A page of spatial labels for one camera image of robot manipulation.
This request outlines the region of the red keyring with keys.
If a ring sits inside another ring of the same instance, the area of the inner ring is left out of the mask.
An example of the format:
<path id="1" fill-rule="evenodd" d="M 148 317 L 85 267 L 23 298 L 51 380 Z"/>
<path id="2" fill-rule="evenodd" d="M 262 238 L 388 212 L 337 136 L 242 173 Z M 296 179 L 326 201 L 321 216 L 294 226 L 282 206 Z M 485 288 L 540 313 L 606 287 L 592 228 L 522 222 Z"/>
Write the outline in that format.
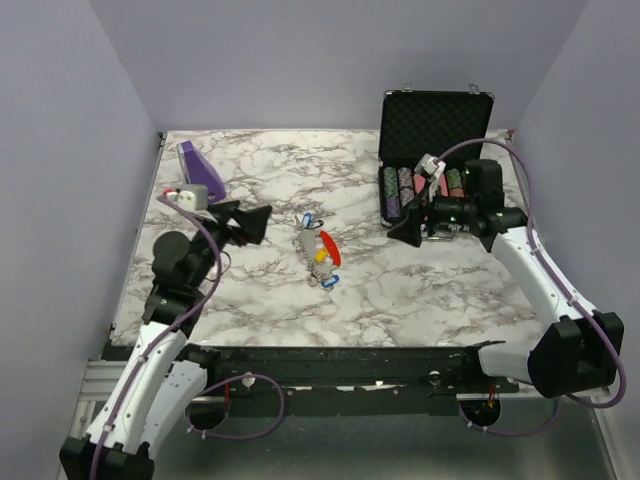
<path id="1" fill-rule="evenodd" d="M 340 281 L 337 270 L 342 265 L 336 240 L 324 229 L 324 221 L 311 212 L 295 216 L 294 220 L 292 245 L 306 267 L 308 285 L 332 291 Z"/>

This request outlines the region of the yellow tagged key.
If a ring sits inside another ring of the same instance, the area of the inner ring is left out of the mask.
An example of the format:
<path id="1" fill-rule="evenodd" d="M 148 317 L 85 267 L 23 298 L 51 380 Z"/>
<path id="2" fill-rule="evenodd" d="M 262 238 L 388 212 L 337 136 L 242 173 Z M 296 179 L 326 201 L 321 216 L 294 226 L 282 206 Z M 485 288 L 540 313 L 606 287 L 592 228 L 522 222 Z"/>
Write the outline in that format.
<path id="1" fill-rule="evenodd" d="M 316 264 L 333 263 L 333 257 L 327 247 L 322 247 L 316 252 L 314 262 Z"/>

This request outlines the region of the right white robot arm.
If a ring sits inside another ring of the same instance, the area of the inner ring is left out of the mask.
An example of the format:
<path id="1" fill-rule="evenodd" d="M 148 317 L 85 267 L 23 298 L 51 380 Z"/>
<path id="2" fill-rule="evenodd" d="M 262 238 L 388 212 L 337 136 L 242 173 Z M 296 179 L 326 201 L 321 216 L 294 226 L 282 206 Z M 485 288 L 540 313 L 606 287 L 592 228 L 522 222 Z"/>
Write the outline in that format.
<path id="1" fill-rule="evenodd" d="M 460 172 L 462 196 L 455 186 L 438 191 L 451 169 L 425 155 L 415 168 L 425 187 L 403 207 L 401 221 L 388 235 L 414 247 L 442 226 L 459 227 L 479 239 L 510 273 L 531 304 L 544 332 L 532 346 L 506 341 L 476 346 L 475 357 L 460 367 L 460 379 L 480 392 L 496 377 L 533 386 L 555 398 L 610 386 L 615 379 L 624 326 L 614 313 L 602 313 L 587 301 L 541 245 L 518 207 L 505 204 L 503 176 L 495 160 L 465 162 Z"/>

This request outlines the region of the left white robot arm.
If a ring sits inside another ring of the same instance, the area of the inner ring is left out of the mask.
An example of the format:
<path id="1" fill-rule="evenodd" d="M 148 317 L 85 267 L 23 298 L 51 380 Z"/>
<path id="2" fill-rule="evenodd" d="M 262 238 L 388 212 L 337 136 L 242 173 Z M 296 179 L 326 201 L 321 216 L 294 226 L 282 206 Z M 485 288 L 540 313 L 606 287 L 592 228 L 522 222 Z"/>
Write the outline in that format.
<path id="1" fill-rule="evenodd" d="M 84 435 L 67 438 L 60 449 L 69 479 L 152 478 L 161 445 L 190 401 L 221 385 L 214 356 L 185 349 L 219 283 L 207 292 L 200 285 L 210 270 L 222 268 L 226 244 L 262 242 L 272 208 L 242 210 L 230 201 L 190 211 L 183 200 L 160 200 L 198 231 L 193 237 L 169 231 L 156 239 L 152 289 L 129 359 Z"/>

